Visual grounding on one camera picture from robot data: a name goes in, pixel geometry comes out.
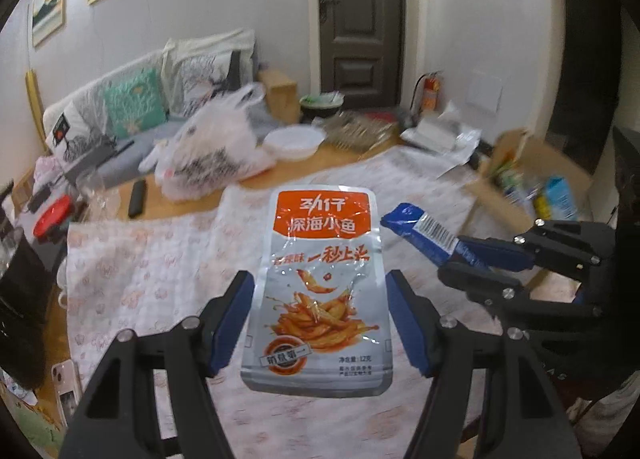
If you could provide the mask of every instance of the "cardboard box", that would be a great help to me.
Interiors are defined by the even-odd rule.
[[[296,81],[277,69],[258,71],[258,81],[264,84],[271,116],[286,124],[298,123],[300,103]]]
[[[525,176],[540,179],[562,176],[568,181],[578,208],[586,200],[593,180],[585,170],[539,138],[527,136],[522,129],[503,132],[495,142],[494,153],[489,164],[482,170],[481,178],[468,183],[465,188],[478,198],[482,207],[514,233],[526,232],[533,226],[535,219],[523,208],[509,203],[502,191],[489,179],[509,153],[519,155],[518,165]]]

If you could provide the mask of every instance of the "wooden door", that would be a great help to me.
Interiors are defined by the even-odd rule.
[[[399,102],[403,0],[319,0],[322,91],[350,109]]]
[[[593,174],[618,106],[620,1],[564,2],[562,72],[546,139]]]

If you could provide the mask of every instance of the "smartphone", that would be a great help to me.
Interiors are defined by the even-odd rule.
[[[76,367],[73,360],[56,363],[51,367],[51,378],[56,391],[56,403],[60,419],[64,426],[68,426],[82,395],[78,367]]]

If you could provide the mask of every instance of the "teal throw pillow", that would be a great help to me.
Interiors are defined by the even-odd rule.
[[[104,90],[104,103],[117,139],[128,138],[166,121],[155,69]]]

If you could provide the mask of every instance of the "floral tablecloth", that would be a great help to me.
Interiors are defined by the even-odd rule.
[[[458,167],[438,179],[423,153],[396,147],[354,165],[297,183],[361,186],[376,194],[382,215],[400,202],[427,210],[452,232],[473,200],[461,190],[473,178]],[[225,190],[218,214],[164,221],[73,226],[69,234],[68,334],[83,386],[117,331],[165,330],[221,295],[239,269],[256,273],[271,191]],[[442,314],[476,330],[499,324],[459,291],[444,287],[436,267],[412,245],[382,229],[385,269],[401,269],[415,291]],[[392,325],[394,380],[384,394],[317,399],[250,391],[240,378],[243,330],[231,363],[210,381],[212,397],[238,459],[401,458],[422,412],[431,381],[409,365]],[[467,419],[479,414],[482,373],[474,375]],[[156,373],[164,437],[174,435],[166,376]]]

